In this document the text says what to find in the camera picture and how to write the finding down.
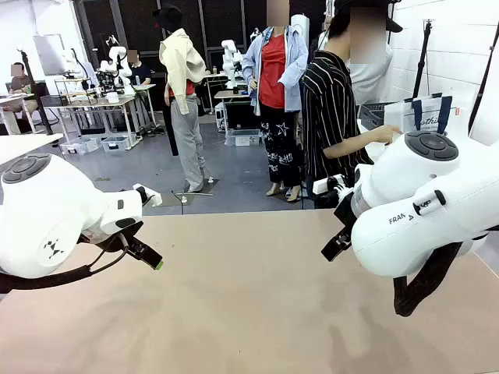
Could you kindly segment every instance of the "black hat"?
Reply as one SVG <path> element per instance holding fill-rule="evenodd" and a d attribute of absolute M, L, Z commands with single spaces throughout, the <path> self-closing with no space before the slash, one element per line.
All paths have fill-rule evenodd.
<path fill-rule="evenodd" d="M 182 11 L 176 6 L 164 2 L 161 8 L 153 12 L 159 26 L 171 33 L 182 28 Z"/>
<path fill-rule="evenodd" d="M 345 7 L 353 8 L 365 6 L 384 8 L 387 11 L 387 31 L 391 31 L 392 33 L 400 33 L 403 30 L 402 26 L 400 26 L 388 16 L 388 5 L 390 5 L 391 3 L 393 3 L 392 0 L 335 0 L 334 14 L 338 14 L 338 12 Z"/>

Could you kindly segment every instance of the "red shirt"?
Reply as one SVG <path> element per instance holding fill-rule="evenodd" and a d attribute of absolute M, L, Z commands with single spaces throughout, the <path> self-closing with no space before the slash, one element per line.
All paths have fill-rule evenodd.
<path fill-rule="evenodd" d="M 187 80 L 186 95 L 192 95 L 196 92 L 196 86 L 190 80 Z M 170 97 L 174 97 L 173 90 L 170 88 Z"/>
<path fill-rule="evenodd" d="M 284 34 L 272 37 L 262 50 L 260 101 L 271 108 L 284 109 L 284 85 L 278 83 L 286 69 Z"/>

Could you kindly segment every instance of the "gray sweatpants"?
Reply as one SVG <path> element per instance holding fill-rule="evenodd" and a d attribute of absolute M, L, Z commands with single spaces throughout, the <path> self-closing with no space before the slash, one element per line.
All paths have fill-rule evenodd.
<path fill-rule="evenodd" d="M 180 163 L 190 184 L 189 190 L 197 190 L 203 184 L 203 139 L 200 134 L 196 96 L 187 97 L 189 114 L 180 113 L 177 100 L 172 102 L 172 127 L 179 148 Z"/>

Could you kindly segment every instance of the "striped shirt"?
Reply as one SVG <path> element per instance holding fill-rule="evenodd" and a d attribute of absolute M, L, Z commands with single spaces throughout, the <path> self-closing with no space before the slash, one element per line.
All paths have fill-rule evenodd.
<path fill-rule="evenodd" d="M 303 75 L 305 167 L 314 181 L 342 174 L 353 186 L 358 164 L 372 164 L 364 148 L 329 160 L 323 150 L 360 135 L 350 71 L 330 52 L 318 51 Z"/>

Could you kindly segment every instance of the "black patterned pants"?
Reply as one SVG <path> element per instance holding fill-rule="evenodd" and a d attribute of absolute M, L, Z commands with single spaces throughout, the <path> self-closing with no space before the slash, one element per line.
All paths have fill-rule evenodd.
<path fill-rule="evenodd" d="M 284 109 L 260 103 L 260 114 L 271 182 L 284 182 L 286 187 L 300 185 L 300 157 L 295 139 L 296 112 L 286 113 Z"/>

